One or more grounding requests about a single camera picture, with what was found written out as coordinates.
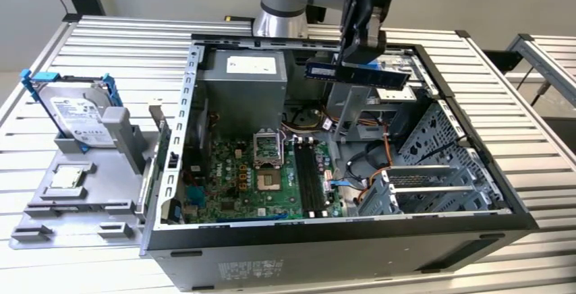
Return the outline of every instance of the hard drive label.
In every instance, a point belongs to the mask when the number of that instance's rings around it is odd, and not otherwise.
[[[88,146],[113,146],[114,142],[101,123],[98,108],[85,98],[53,97],[50,103],[72,136]]]

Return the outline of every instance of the side panel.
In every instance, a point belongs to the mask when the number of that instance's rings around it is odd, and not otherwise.
[[[389,278],[452,271],[526,234],[524,231],[149,251],[174,285],[241,289],[253,286]]]

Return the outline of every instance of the chip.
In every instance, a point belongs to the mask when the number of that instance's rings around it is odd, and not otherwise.
[[[233,202],[221,202],[220,203],[220,209],[222,211],[233,211],[236,209],[234,203]]]

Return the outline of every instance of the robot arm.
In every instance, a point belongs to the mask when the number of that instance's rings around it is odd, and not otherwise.
[[[337,63],[369,63],[384,53],[386,33],[380,30],[392,0],[345,0]]]
[[[261,0],[253,35],[306,38],[306,5],[341,8],[341,62],[365,64],[382,54],[386,33],[380,30],[392,0]]]

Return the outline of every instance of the green circuit board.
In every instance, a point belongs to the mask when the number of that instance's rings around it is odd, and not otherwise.
[[[318,165],[332,171],[328,147],[316,146]],[[324,174],[318,172],[324,189]],[[290,220],[302,218],[300,188],[294,170],[292,142],[284,142],[284,164],[278,170],[253,168],[253,145],[248,140],[214,140],[212,142],[210,176],[205,185],[186,186],[184,201],[186,223],[224,223],[257,220]],[[328,217],[342,215],[337,190],[334,201],[326,205]]]

